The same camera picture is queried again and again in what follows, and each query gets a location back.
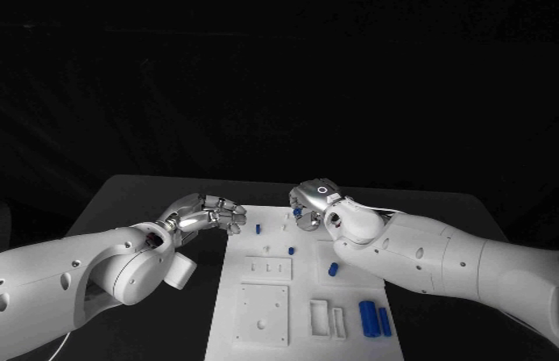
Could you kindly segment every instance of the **blue cylinder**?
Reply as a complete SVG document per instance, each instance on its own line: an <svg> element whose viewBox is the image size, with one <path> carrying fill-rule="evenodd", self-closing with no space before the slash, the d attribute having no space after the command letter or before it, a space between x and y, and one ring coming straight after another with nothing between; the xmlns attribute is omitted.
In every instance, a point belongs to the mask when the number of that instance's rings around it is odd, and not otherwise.
<svg viewBox="0 0 559 361"><path fill-rule="evenodd" d="M380 324L381 324L381 331L384 333L384 337L390 337L391 336L390 323L387 321L387 314L386 314L384 307L378 308L378 315L380 315Z"/></svg>
<svg viewBox="0 0 559 361"><path fill-rule="evenodd" d="M328 275L329 275L329 276L335 276L335 273L337 273L337 263L334 262L334 263L329 265Z"/></svg>
<svg viewBox="0 0 559 361"><path fill-rule="evenodd" d="M364 300L358 303L358 309L361 311L363 335L365 337L378 337L380 326L374 303L370 300Z"/></svg>

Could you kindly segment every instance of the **hole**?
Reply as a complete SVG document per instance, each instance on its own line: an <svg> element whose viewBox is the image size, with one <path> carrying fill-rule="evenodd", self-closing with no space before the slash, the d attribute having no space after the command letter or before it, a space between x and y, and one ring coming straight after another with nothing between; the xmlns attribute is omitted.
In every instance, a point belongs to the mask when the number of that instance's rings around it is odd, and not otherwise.
<svg viewBox="0 0 559 361"><path fill-rule="evenodd" d="M8 307L8 294L1 294L0 295L0 313L5 310Z"/></svg>
<svg viewBox="0 0 559 361"><path fill-rule="evenodd" d="M70 281L72 281L70 274L66 272L60 275L60 285L61 285L61 289L64 291L67 290L67 287L70 286Z"/></svg>

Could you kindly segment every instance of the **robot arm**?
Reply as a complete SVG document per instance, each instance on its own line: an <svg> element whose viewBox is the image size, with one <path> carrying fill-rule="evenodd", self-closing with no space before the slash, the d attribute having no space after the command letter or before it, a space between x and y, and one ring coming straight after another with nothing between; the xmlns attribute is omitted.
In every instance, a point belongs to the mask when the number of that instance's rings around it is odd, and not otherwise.
<svg viewBox="0 0 559 361"><path fill-rule="evenodd" d="M79 329L106 309L138 303L161 281L184 287L195 263L174 249L201 229L239 234L246 210L193 194L155 222L23 246L0 254L0 360Z"/></svg>
<svg viewBox="0 0 559 361"><path fill-rule="evenodd" d="M399 287L501 310L559 346L559 251L475 237L450 225L342 197L328 179L289 192L296 224L331 235L340 259Z"/></svg>

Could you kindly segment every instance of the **gray table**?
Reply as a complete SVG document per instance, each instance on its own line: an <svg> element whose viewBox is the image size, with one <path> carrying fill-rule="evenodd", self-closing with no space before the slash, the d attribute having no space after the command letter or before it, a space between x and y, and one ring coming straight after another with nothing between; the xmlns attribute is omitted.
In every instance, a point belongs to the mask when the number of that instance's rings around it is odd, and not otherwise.
<svg viewBox="0 0 559 361"><path fill-rule="evenodd" d="M288 206L288 191L296 184L115 175L66 236L155 220L168 204L193 192L242 204ZM342 193L368 206L400 209L479 237L507 240L471 195L355 187L342 187ZM56 360L203 360L226 244L223 231L203 231L178 249L197 263L184 289L177 291L162 283L139 304L108 309L70 334ZM492 308L469 300L416 294L387 282L386 294L406 361L559 359L550 342ZM46 361L60 342L12 360Z"/></svg>

